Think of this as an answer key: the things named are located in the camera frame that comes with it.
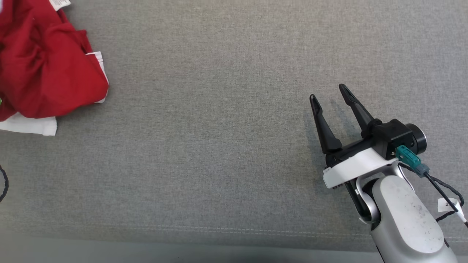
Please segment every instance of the crumpled red garment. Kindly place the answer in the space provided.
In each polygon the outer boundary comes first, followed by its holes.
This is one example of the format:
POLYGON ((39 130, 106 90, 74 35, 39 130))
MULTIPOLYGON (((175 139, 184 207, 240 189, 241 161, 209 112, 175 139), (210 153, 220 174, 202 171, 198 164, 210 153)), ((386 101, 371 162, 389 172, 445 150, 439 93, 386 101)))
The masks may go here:
POLYGON ((62 116, 103 99, 109 88, 86 37, 49 0, 3 0, 0 121, 62 116))

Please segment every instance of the white cable tag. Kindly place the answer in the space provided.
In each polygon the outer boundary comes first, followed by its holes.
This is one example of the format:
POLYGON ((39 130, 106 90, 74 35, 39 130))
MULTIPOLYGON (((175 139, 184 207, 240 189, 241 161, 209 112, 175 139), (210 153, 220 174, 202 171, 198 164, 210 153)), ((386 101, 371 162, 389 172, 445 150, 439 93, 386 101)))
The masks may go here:
POLYGON ((49 2, 51 3, 52 7, 54 7, 55 11, 72 4, 70 0, 49 0, 49 2))
MULTIPOLYGON (((465 216, 463 214, 463 210, 461 209, 461 206, 460 206, 460 203, 458 202, 458 200, 455 199, 455 198, 449 198, 449 199, 450 199, 450 201, 452 201, 452 203, 455 205, 455 207, 458 209, 458 211, 460 211, 460 213, 463 216, 465 216)), ((452 207, 443 198, 437 200, 437 210, 439 212, 453 211, 452 207)))

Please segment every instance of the black cylindrical component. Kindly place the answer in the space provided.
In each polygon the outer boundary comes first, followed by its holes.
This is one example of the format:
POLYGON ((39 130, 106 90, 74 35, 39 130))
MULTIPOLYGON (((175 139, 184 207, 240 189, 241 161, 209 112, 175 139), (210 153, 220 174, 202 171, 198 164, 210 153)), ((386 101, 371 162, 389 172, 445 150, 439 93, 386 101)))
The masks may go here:
POLYGON ((427 148, 427 138, 424 132, 414 124, 406 124, 408 128, 413 131, 413 143, 409 149, 413 151, 415 154, 420 154, 426 151, 427 148))

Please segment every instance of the green cable connector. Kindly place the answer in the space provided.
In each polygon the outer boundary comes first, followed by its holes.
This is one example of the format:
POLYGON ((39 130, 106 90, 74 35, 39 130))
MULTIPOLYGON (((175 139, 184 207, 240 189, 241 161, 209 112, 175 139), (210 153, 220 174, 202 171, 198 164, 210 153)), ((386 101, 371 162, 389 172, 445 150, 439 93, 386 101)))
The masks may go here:
POLYGON ((424 177, 424 173, 429 172, 429 167, 421 162, 421 159, 405 145, 400 145, 396 148, 395 156, 403 163, 407 164, 411 169, 424 177))

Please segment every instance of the gray fabric surface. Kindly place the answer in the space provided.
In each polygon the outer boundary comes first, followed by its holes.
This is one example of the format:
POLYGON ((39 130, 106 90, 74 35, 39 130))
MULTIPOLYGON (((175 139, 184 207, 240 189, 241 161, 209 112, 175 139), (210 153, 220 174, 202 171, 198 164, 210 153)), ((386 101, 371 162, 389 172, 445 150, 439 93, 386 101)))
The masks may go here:
MULTIPOLYGON (((375 251, 344 188, 322 182, 308 96, 343 143, 345 83, 383 121, 415 123, 434 176, 468 196, 468 4, 75 0, 102 51, 106 102, 56 137, 0 131, 3 230, 110 241, 375 251)), ((438 193, 410 175, 438 215, 438 193)), ((468 231, 441 223, 457 254, 468 231)))

